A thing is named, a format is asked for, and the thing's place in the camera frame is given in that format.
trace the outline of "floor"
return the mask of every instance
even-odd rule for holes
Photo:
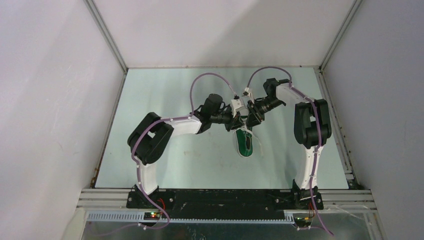
[[[189,92],[194,78],[206,72],[222,75],[241,94],[257,68],[157,68],[130,69],[122,90],[96,188],[130,188],[136,181],[136,164],[131,160],[127,138],[149,112],[161,117],[187,115]],[[293,84],[305,94],[320,99],[320,88],[311,67],[286,68]],[[251,88],[255,98],[264,97],[262,84],[267,78],[288,78],[276,69],[255,75]],[[232,92],[219,78],[204,76],[193,89],[194,107],[203,104],[211,93],[228,104]],[[191,189],[289,189],[304,152],[293,133],[294,109],[280,106],[265,116],[265,122],[253,128],[260,145],[253,140],[253,155],[238,155],[235,135],[223,125],[213,125],[197,135],[172,138],[158,160],[157,182],[161,188]],[[339,151],[333,136],[327,140],[317,172],[321,189],[347,189]]]

